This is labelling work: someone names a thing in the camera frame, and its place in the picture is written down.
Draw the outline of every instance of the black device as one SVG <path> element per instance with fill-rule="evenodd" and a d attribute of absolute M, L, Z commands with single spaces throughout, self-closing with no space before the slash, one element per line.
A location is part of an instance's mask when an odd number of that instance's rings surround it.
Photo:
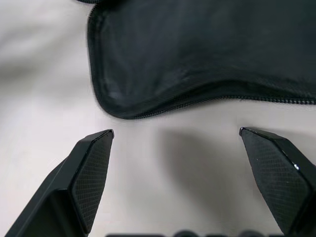
<path fill-rule="evenodd" d="M 103 193 L 114 133 L 78 141 L 42 182 L 6 237 L 86 237 Z"/>
<path fill-rule="evenodd" d="M 315 237 L 315 166 L 289 140 L 276 134 L 248 127 L 241 128 L 239 134 L 257 186 L 282 232 L 287 237 Z M 105 186 L 113 137 L 113 131 L 106 130 L 80 140 L 46 177 L 6 237 L 88 236 Z M 183 231 L 175 237 L 198 236 Z M 244 232 L 239 237 L 264 235 Z"/>

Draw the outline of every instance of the black zippered pouch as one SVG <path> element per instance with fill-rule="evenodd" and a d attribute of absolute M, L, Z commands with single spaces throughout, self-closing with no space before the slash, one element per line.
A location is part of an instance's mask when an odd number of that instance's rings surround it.
<path fill-rule="evenodd" d="M 91 2 L 92 83 L 115 117 L 223 98 L 316 104 L 315 0 Z"/>

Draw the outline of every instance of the textured grip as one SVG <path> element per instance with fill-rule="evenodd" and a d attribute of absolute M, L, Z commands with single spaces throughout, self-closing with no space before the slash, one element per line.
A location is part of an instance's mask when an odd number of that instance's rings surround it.
<path fill-rule="evenodd" d="M 289 233 L 310 188 L 277 145 L 255 133 L 242 131 L 257 186 L 280 229 Z"/>
<path fill-rule="evenodd" d="M 112 140 L 109 133 L 92 142 L 86 159 L 78 171 L 72 187 L 72 196 L 84 231 L 90 233 L 104 190 Z"/>

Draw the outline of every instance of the zipper teeth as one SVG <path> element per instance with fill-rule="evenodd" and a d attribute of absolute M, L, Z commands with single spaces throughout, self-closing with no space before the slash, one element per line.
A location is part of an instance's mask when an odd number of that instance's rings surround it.
<path fill-rule="evenodd" d="M 78 1 L 81 1 L 83 3 L 95 4 L 95 3 L 102 2 L 103 0 L 78 0 Z"/>
<path fill-rule="evenodd" d="M 144 114 L 141 116 L 136 116 L 134 117 L 135 119 L 145 119 L 153 116 L 157 116 L 166 112 L 171 112 L 174 110 L 182 109 L 185 107 L 188 107 L 190 105 L 196 105 L 204 102 L 209 102 L 209 101 L 215 101 L 215 100 L 223 100 L 223 99 L 241 99 L 241 100 L 256 100 L 256 101 L 263 101 L 263 102 L 274 102 L 274 103 L 284 103 L 284 104 L 296 104 L 296 105 L 316 105 L 316 100 L 315 99 L 302 99 L 302 98 L 293 98 L 293 99 L 280 99 L 280 98 L 273 98 L 273 97 L 265 97 L 265 96 L 244 96 L 244 95 L 226 95 L 226 96 L 220 96 L 215 99 L 205 99 L 205 100 L 200 100 L 200 101 L 195 101 L 195 102 L 190 102 L 190 103 L 185 103 L 183 105 L 177 105 L 171 109 L 167 110 L 161 110 L 157 112 L 153 112 L 150 114 Z"/>

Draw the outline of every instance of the white fabric surface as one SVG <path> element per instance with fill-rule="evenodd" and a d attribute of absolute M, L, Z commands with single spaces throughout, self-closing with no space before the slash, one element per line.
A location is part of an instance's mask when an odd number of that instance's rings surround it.
<path fill-rule="evenodd" d="M 0 1 L 0 236 L 77 140 L 108 128 L 116 136 L 90 237 L 280 233 L 238 130 L 276 132 L 316 163 L 316 107 L 235 100 L 145 120 L 113 118 L 90 84 L 91 8 L 74 0 Z"/>

